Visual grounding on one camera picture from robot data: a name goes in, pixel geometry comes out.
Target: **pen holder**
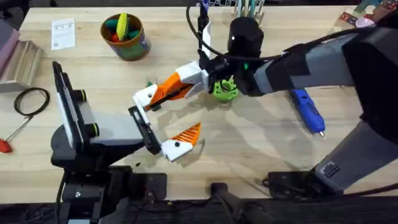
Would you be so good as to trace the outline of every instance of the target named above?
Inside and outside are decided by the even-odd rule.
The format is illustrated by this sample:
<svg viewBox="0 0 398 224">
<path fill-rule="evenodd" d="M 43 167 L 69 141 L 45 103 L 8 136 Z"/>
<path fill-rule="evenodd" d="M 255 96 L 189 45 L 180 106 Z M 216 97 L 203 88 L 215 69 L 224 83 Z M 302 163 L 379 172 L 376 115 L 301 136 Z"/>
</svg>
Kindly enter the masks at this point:
<svg viewBox="0 0 398 224">
<path fill-rule="evenodd" d="M 112 32 L 105 26 L 106 21 L 119 19 L 119 14 L 107 18 L 101 25 L 101 36 L 111 46 L 115 53 L 123 60 L 134 61 L 145 57 L 150 50 L 150 42 L 144 33 L 144 26 L 141 21 L 133 15 L 127 15 L 129 25 L 139 30 L 137 36 L 124 42 L 113 42 Z"/>
</svg>

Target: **wooden tabletop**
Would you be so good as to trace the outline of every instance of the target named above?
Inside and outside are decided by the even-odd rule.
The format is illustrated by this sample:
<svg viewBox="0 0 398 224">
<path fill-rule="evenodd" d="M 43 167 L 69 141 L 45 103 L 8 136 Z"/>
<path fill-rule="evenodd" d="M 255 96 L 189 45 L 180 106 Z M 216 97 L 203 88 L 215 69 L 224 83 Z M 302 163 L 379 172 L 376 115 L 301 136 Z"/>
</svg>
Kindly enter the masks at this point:
<svg viewBox="0 0 398 224">
<path fill-rule="evenodd" d="M 262 55 L 274 55 L 291 45 L 326 34 L 345 7 L 265 7 Z M 136 62 L 119 59 L 101 39 L 100 25 L 109 16 L 128 12 L 139 17 L 152 42 L 149 55 Z M 192 9 L 195 22 L 198 11 Z M 76 47 L 51 51 L 51 21 L 75 19 Z M 231 8 L 211 8 L 212 46 L 226 51 Z M 61 63 L 76 89 L 84 89 L 94 110 L 124 113 L 133 105 L 132 95 L 147 81 L 162 82 L 174 70 L 197 60 L 197 41 L 188 28 L 185 8 L 32 8 L 21 27 L 21 39 L 33 40 L 44 50 L 34 85 L 48 89 L 49 107 L 37 115 L 11 141 L 12 154 L 0 154 L 0 203 L 53 202 L 62 170 L 51 165 L 50 140 L 62 124 L 56 106 L 51 62 Z M 200 143 L 170 163 L 145 148 L 118 164 L 137 172 L 165 172 L 167 198 L 206 198 L 212 182 L 226 182 L 240 197 L 268 197 L 256 184 L 270 171 L 308 170 L 321 161 L 356 125 L 361 107 L 353 88 L 310 88 L 309 94 L 326 120 L 327 140 L 312 136 L 303 127 L 283 92 L 249 98 L 240 96 L 230 105 L 201 93 L 187 100 L 170 101 L 148 116 L 162 139 L 198 121 Z M 13 101 L 17 93 L 0 95 L 0 136 L 5 138 L 24 118 Z M 23 103 L 32 109 L 40 95 Z M 397 182 L 398 163 L 393 162 L 354 184 L 349 192 Z"/>
</svg>

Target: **yellow marker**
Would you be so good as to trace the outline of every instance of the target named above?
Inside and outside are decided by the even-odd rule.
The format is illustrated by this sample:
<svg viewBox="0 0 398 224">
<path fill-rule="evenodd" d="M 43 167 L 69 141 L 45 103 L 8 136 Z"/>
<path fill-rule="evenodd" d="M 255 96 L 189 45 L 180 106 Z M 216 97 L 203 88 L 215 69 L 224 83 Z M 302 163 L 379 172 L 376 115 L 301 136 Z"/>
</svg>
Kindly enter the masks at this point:
<svg viewBox="0 0 398 224">
<path fill-rule="evenodd" d="M 127 13 L 120 13 L 118 19 L 118 25 L 116 26 L 116 35 L 118 36 L 119 40 L 122 41 L 127 36 L 129 32 L 129 23 L 127 19 Z"/>
</svg>

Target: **black cable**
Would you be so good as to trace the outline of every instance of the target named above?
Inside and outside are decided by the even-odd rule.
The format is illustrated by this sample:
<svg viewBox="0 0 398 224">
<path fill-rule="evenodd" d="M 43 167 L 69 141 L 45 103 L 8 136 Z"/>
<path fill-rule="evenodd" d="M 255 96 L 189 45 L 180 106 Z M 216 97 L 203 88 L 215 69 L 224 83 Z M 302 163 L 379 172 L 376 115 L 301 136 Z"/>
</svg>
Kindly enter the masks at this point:
<svg viewBox="0 0 398 224">
<path fill-rule="evenodd" d="M 139 208 L 138 212 L 136 213 L 136 216 L 134 217 L 134 220 L 132 221 L 132 224 L 135 224 L 137 222 L 138 216 L 141 213 L 142 209 L 144 208 L 144 204 L 141 205 L 141 208 Z"/>
<path fill-rule="evenodd" d="M 21 101 L 22 101 L 23 97 L 26 96 L 26 94 L 33 92 L 33 91 L 40 91 L 41 94 L 43 94 L 43 96 L 45 98 L 43 105 L 40 106 L 40 108 L 38 108 L 37 110 L 35 110 L 33 112 L 24 113 L 20 109 Z M 32 87 L 32 88 L 28 88 L 28 89 L 22 91 L 20 94 L 18 94 L 17 98 L 14 101 L 14 110 L 17 113 L 30 118 L 30 117 L 33 117 L 33 116 L 39 114 L 40 112 L 42 112 L 49 105 L 49 102 L 50 102 L 50 93 L 47 90 L 40 88 L 40 87 Z"/>
<path fill-rule="evenodd" d="M 188 204 L 188 205 L 185 206 L 185 207 L 179 208 L 179 209 L 174 209 L 174 210 L 169 210 L 169 209 L 163 209 L 163 210 L 149 210 L 149 209 L 145 209 L 145 206 L 146 206 L 146 205 L 144 205 L 144 207 L 142 208 L 142 210 L 143 210 L 144 212 L 153 213 L 153 214 L 179 213 L 179 212 L 188 210 L 188 209 L 193 208 L 193 207 L 204 207 L 204 206 L 206 206 L 211 200 L 212 200 L 212 198 L 208 198 L 208 199 L 206 199 L 204 202 L 198 202 L 198 203 L 193 203 L 193 202 L 176 202 L 175 204 L 178 204 L 178 203 L 184 204 L 184 203 L 186 203 L 186 204 Z M 134 204 L 133 204 L 132 206 L 133 206 L 133 207 L 136 207 L 136 208 L 138 208 L 138 209 L 141 208 L 140 206 L 134 205 Z"/>
<path fill-rule="evenodd" d="M 39 209 L 41 209 L 44 206 L 45 205 L 29 205 L 28 208 L 26 209 L 26 211 L 20 217 L 21 223 L 27 223 L 27 222 L 41 219 L 44 216 L 44 213 L 43 212 L 39 213 Z M 33 211 L 33 210 L 34 210 L 36 216 L 34 218 L 27 218 L 30 215 L 31 211 Z"/>
<path fill-rule="evenodd" d="M 17 222 L 17 223 L 5 223 L 5 224 L 31 224 L 31 223 L 37 223 L 37 222 L 39 222 L 40 221 L 40 223 L 45 223 L 45 222 L 48 222 L 48 221 L 50 221 L 50 216 L 52 216 L 52 215 L 54 215 L 52 212 L 51 213 L 49 213 L 49 214 L 46 214 L 46 215 L 44 215 L 44 214 L 41 214 L 41 215 L 39 215 L 39 216 L 37 216 L 37 217 L 35 217 L 35 218 L 31 218 L 31 219 L 28 219 L 28 220 L 24 220 L 24 221 L 21 221 L 21 222 Z"/>
<path fill-rule="evenodd" d="M 187 10 L 185 11 L 185 15 L 187 17 L 187 22 L 188 22 L 189 28 L 193 32 L 193 35 L 198 39 L 199 44 L 205 46 L 207 49 L 209 49 L 210 52 L 212 52 L 212 53 L 214 53 L 216 55 L 222 56 L 224 58 L 231 59 L 231 60 L 245 60 L 245 61 L 259 61 L 259 60 L 261 60 L 261 61 L 263 61 L 263 60 L 275 60 L 275 59 L 281 58 L 281 55 L 275 55 L 275 56 L 270 56 L 270 57 L 262 57 L 262 58 L 237 57 L 237 56 L 225 55 L 225 54 L 213 49 L 208 44 L 206 44 L 203 41 L 203 39 L 197 34 L 197 32 L 196 32 L 196 30 L 195 30 L 195 28 L 194 28 L 194 26 L 193 26 L 193 24 L 191 22 L 191 18 L 189 16 L 190 8 L 191 8 L 191 5 L 188 5 L 187 6 Z"/>
<path fill-rule="evenodd" d="M 43 104 L 40 106 L 40 108 L 38 108 L 37 110 L 35 110 L 35 111 L 33 111 L 33 112 L 30 112 L 30 113 L 24 113 L 24 112 L 22 112 L 22 110 L 21 110 L 21 101 L 22 101 L 23 97 L 26 96 L 26 94 L 31 93 L 31 92 L 33 92 L 33 91 L 40 91 L 40 93 L 44 96 L 44 102 L 43 102 Z M 15 135 L 15 133 L 17 133 L 19 130 L 21 130 L 23 127 L 25 127 L 25 125 L 26 125 L 29 121 L 31 121 L 32 118 L 33 118 L 35 115 L 41 113 L 41 112 L 49 105 L 49 102 L 50 102 L 50 93 L 49 93 L 47 90 L 43 89 L 43 88 L 32 87 L 32 88 L 28 88 L 28 89 L 22 91 L 20 94 L 18 94 L 17 98 L 14 100 L 14 110 L 15 110 L 17 113 L 19 113 L 19 114 L 25 116 L 26 121 L 25 121 L 23 124 L 21 124 L 13 133 L 11 133 L 11 134 L 7 137 L 7 139 L 5 139 L 5 141 L 7 141 L 9 138 L 13 137 L 13 135 Z"/>
<path fill-rule="evenodd" d="M 60 208 L 60 203 L 61 203 L 61 194 L 62 194 L 63 186 L 65 185 L 65 181 L 69 176 L 68 174 L 69 173 L 66 170 L 63 171 L 60 186 L 59 186 L 58 192 L 57 192 L 57 198 L 55 199 L 55 212 L 54 212 L 55 213 L 55 224 L 59 224 L 58 213 L 59 213 L 59 208 Z"/>
<path fill-rule="evenodd" d="M 269 181 L 267 178 L 265 178 L 261 182 L 264 187 L 269 188 Z M 289 184 L 283 184 L 283 183 L 279 183 L 279 182 L 276 182 L 275 184 L 281 185 L 282 187 L 286 187 L 286 188 L 293 190 L 299 194 L 305 193 L 304 189 L 298 189 Z M 398 189 L 398 183 L 386 185 L 383 187 L 378 187 L 378 188 L 371 189 L 371 190 L 354 192 L 354 193 L 350 193 L 350 194 L 332 195 L 332 196 L 328 196 L 328 197 L 314 198 L 314 199 L 309 199 L 309 200 L 308 199 L 299 199 L 299 200 L 292 200 L 292 201 L 294 201 L 294 202 L 322 202 L 322 201 L 326 201 L 326 200 L 338 200 L 338 199 L 353 198 L 353 197 L 360 197 L 360 196 L 366 196 L 366 195 L 374 195 L 374 194 L 384 193 L 384 192 L 388 192 L 388 191 L 396 190 L 396 189 Z"/>
<path fill-rule="evenodd" d="M 191 22 L 191 18 L 189 16 L 189 10 L 191 8 L 191 5 L 187 6 L 187 10 L 185 11 L 185 15 L 187 17 L 187 22 L 189 25 L 189 28 L 191 29 L 193 35 L 198 39 L 199 44 L 205 46 L 207 49 L 209 49 L 210 52 L 219 55 L 221 57 L 230 59 L 230 60 L 244 60 L 244 61 L 265 61 L 265 60 L 276 60 L 279 59 L 281 57 L 283 57 L 282 55 L 274 55 L 274 56 L 269 56 L 269 57 L 259 57 L 259 58 L 247 58 L 247 57 L 237 57 L 237 56 L 231 56 L 231 55 L 225 55 L 215 49 L 213 49 L 212 47 L 210 47 L 208 44 L 206 44 L 203 39 L 197 34 L 192 22 Z M 322 42 L 326 41 L 326 40 L 330 40 L 330 39 L 334 39 L 337 37 L 341 37 L 344 35 L 348 35 L 348 34 L 357 34 L 360 32 L 369 32 L 371 30 L 373 30 L 373 27 L 362 27 L 362 28 L 354 28 L 354 29 L 347 29 L 347 30 L 343 30 L 343 31 L 339 31 L 339 32 L 335 32 L 329 35 L 326 35 L 324 37 L 321 37 L 317 40 L 313 40 L 310 41 L 304 45 L 309 45 L 309 46 L 316 46 L 318 44 L 321 44 Z"/>
<path fill-rule="evenodd" d="M 223 206 L 223 208 L 224 208 L 225 214 L 226 214 L 226 216 L 228 217 L 228 220 L 229 220 L 230 224 L 235 224 L 234 218 L 232 217 L 232 213 L 231 213 L 231 211 L 229 210 L 229 208 L 228 208 L 226 202 L 224 201 L 224 199 L 222 199 L 222 198 L 221 198 L 220 196 L 218 196 L 218 195 L 217 195 L 217 198 L 218 198 L 218 200 L 221 202 L 221 204 L 222 204 L 222 206 Z"/>
</svg>

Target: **cup of markers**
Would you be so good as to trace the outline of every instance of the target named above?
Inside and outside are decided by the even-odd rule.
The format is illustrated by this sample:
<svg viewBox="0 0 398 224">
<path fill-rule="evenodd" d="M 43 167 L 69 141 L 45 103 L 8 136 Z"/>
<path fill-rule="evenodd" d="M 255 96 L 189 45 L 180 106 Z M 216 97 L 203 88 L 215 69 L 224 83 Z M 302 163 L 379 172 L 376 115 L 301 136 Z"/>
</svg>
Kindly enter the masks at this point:
<svg viewBox="0 0 398 224">
<path fill-rule="evenodd" d="M 126 61 L 139 60 L 150 50 L 150 42 L 144 33 L 142 22 L 127 13 L 107 18 L 102 23 L 101 36 Z"/>
</svg>

